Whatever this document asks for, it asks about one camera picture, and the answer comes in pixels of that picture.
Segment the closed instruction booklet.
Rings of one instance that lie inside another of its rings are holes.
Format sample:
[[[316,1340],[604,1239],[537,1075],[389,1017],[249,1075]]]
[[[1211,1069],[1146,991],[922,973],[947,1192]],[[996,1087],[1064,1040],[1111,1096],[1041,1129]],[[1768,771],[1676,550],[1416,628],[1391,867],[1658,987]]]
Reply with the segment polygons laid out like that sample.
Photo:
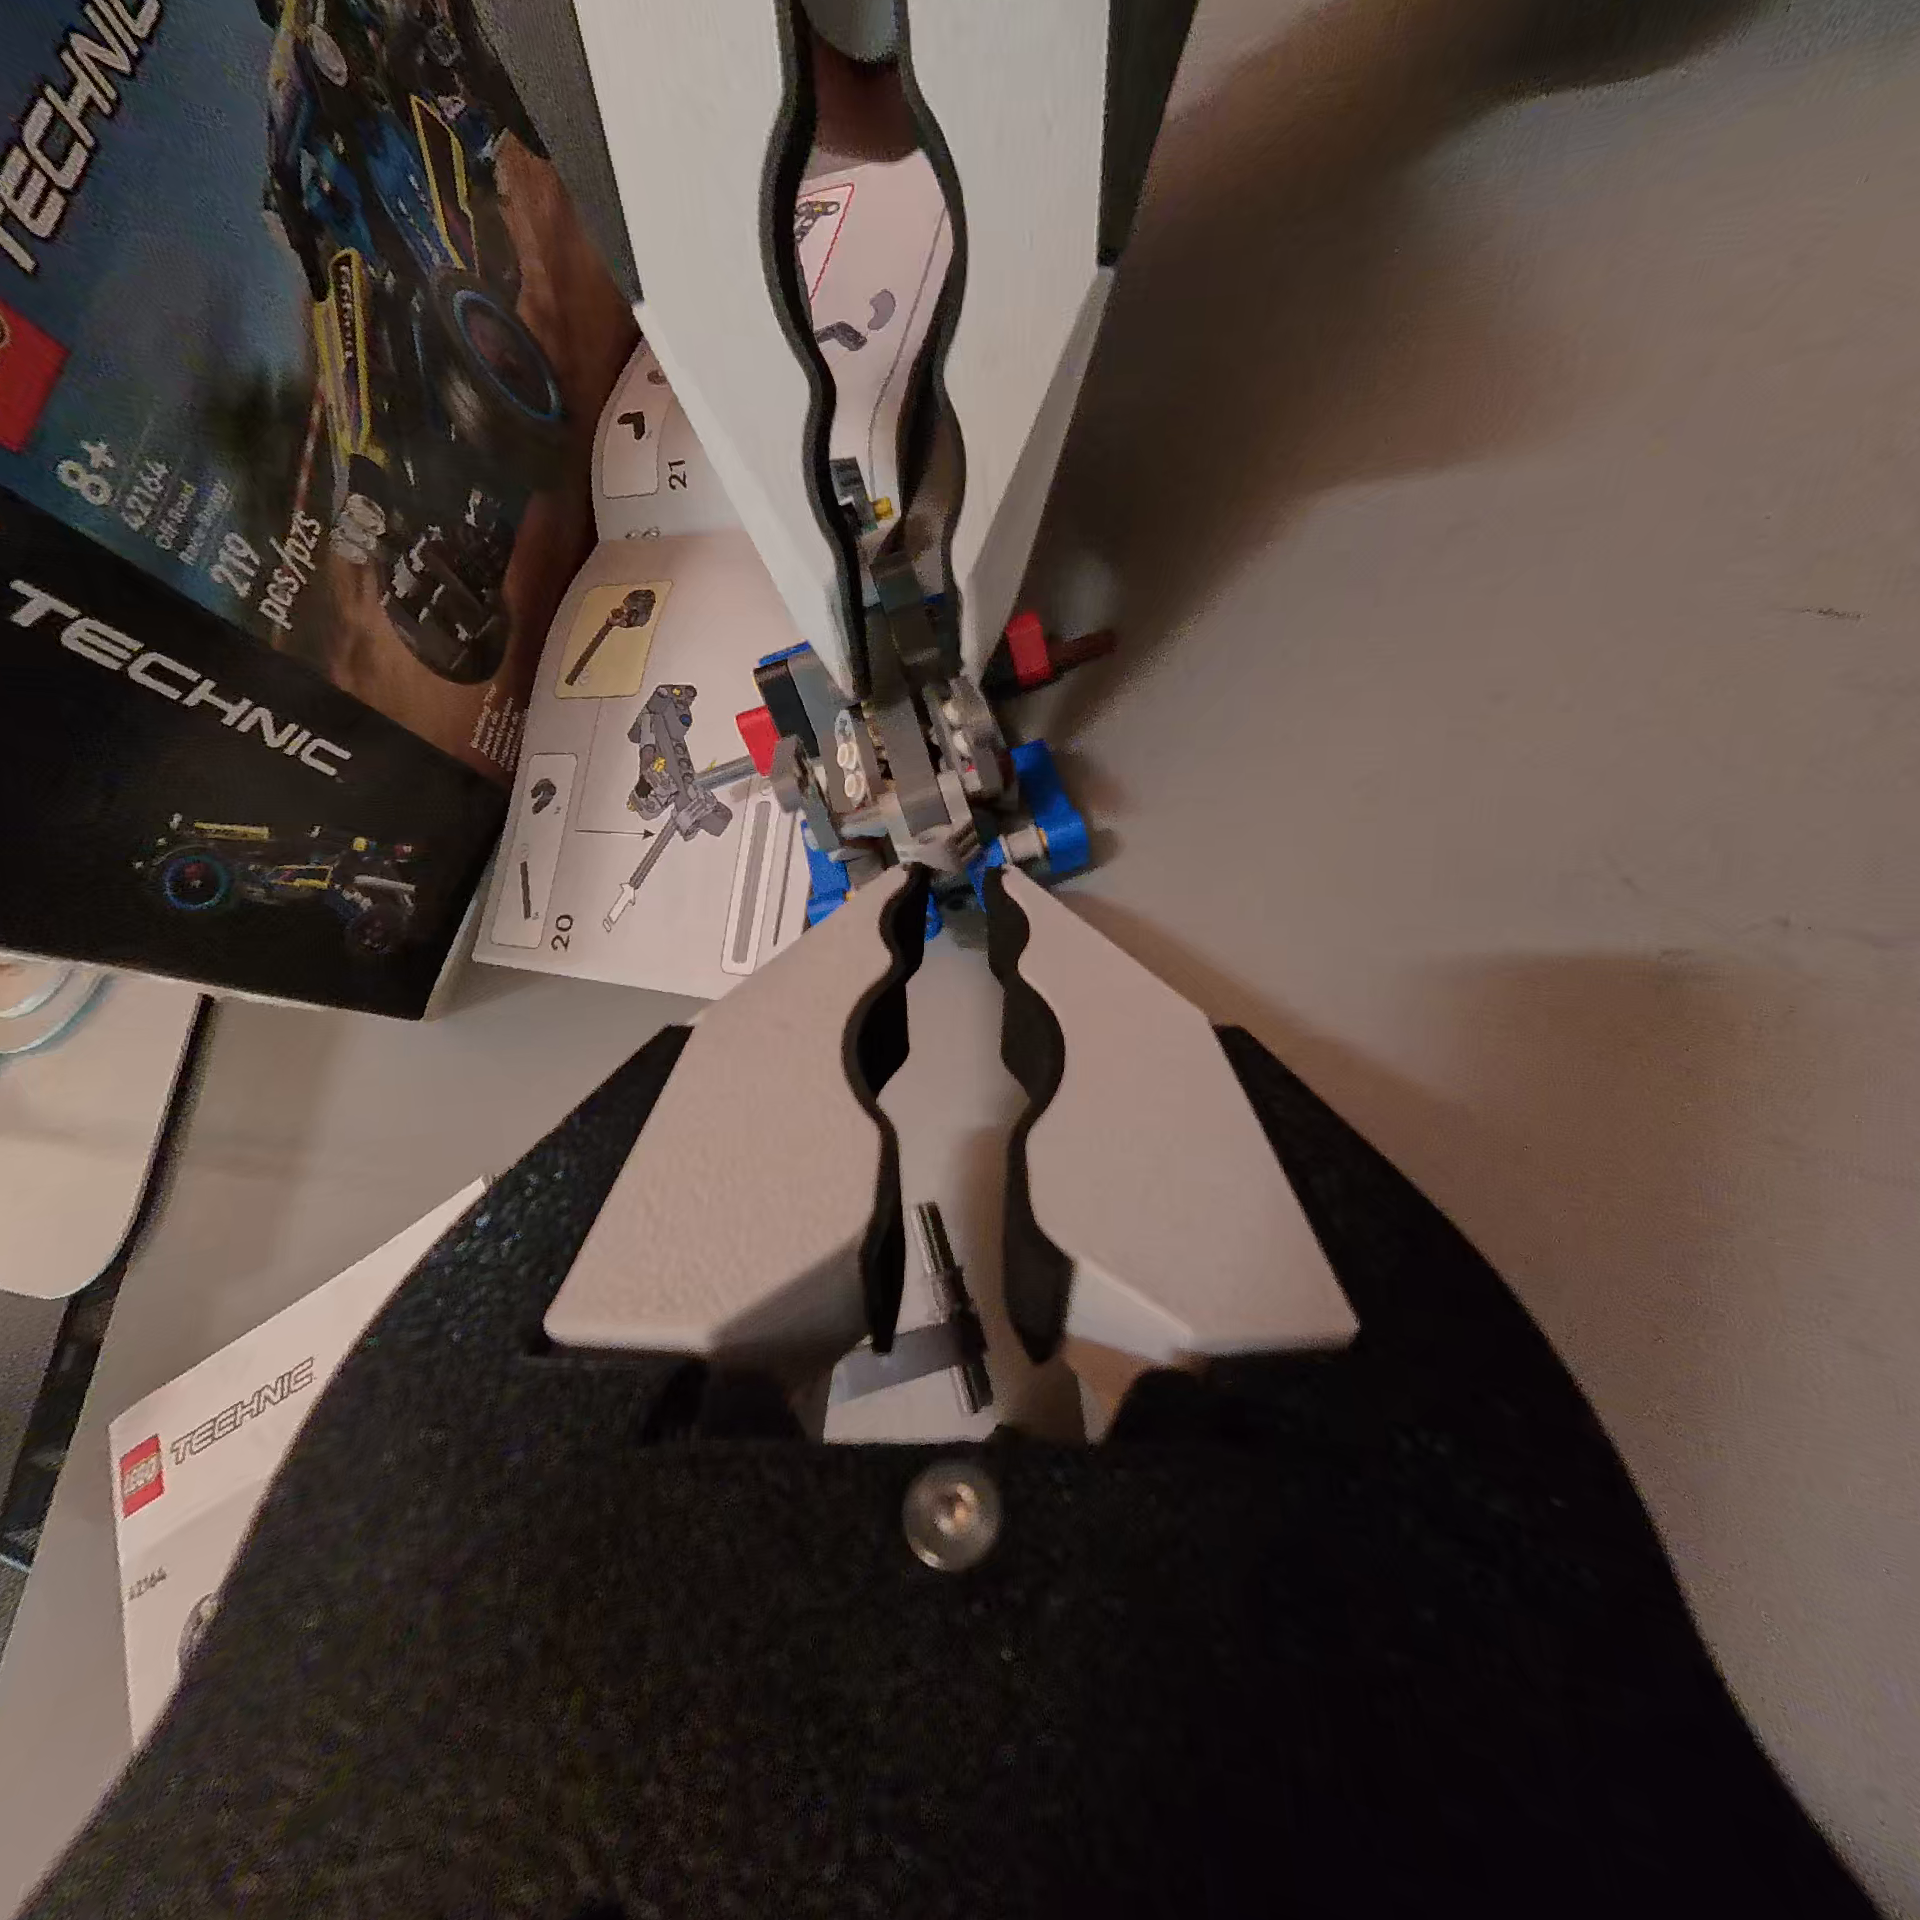
[[[488,1187],[477,1180],[453,1192],[111,1423],[133,1743],[179,1689],[309,1406],[396,1286]]]

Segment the open instruction booklet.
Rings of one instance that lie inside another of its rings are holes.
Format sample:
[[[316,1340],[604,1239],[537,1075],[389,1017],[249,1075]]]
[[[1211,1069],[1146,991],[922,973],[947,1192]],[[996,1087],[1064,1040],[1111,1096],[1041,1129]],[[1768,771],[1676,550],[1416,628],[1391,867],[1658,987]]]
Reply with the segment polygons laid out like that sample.
[[[923,155],[803,183],[801,276],[832,374],[829,464],[905,510],[903,414],[951,265]],[[552,623],[476,957],[714,999],[803,933],[809,862],[736,717],[801,636],[643,343],[592,446],[599,534]]]

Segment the toy brick model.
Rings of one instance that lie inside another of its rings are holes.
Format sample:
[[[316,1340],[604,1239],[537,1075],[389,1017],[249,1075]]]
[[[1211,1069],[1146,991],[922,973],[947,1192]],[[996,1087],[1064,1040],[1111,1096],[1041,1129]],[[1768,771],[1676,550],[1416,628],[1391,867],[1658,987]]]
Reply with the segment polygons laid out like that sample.
[[[1037,613],[1003,628],[984,679],[947,659],[947,601],[922,595],[891,502],[855,456],[832,456],[832,500],[853,534],[877,536],[864,605],[881,686],[842,691],[795,641],[754,665],[760,702],[736,731],[807,851],[807,923],[881,871],[929,871],[929,933],[951,905],[985,905],[985,873],[1052,884],[1092,867],[1092,829],[1042,737],[1013,740],[1001,705],[1111,655],[1113,630],[1050,633]]]

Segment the white rounded sheet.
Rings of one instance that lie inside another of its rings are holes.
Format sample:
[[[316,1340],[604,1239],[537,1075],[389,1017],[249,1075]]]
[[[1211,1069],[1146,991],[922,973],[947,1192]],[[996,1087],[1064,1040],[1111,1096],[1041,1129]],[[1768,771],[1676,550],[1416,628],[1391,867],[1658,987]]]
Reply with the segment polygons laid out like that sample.
[[[63,1300],[135,1225],[204,997],[3,957],[3,1288]]]

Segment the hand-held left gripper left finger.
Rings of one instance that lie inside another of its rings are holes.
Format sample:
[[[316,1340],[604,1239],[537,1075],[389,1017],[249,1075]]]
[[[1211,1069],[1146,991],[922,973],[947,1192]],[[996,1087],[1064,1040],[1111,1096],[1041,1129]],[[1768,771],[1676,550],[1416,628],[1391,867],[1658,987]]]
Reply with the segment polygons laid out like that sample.
[[[691,1027],[545,1334],[781,1388],[888,1356],[905,1292],[896,1126],[925,871],[891,869]]]

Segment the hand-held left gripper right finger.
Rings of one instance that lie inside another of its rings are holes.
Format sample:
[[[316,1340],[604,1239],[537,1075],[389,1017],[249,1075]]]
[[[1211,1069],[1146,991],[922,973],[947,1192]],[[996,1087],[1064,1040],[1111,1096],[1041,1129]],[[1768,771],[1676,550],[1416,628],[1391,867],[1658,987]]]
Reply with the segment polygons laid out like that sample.
[[[1217,1022],[1020,871],[985,897],[1023,1093],[999,1293],[1036,1372],[999,1433],[1081,1438],[1148,1374],[1346,1352],[1359,1312]]]

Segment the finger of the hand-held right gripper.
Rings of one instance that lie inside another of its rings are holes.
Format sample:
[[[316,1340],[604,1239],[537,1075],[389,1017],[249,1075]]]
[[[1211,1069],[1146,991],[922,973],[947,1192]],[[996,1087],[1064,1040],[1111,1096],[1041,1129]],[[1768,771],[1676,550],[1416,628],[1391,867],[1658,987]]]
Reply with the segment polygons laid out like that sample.
[[[641,280],[641,331],[779,589],[853,699],[871,687],[857,552],[828,461],[795,200],[817,131],[799,5],[580,3]]]
[[[911,3],[900,35],[905,99],[951,228],[911,525],[976,680],[1017,608],[1113,287],[1099,260],[1111,6]]]

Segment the toy set cardboard box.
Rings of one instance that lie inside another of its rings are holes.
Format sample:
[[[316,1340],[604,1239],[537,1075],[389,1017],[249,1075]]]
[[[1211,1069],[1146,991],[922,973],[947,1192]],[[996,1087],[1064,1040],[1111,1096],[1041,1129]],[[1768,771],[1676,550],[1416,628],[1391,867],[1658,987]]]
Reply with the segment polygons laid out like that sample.
[[[421,1019],[637,345],[572,5],[3,6],[3,933]]]

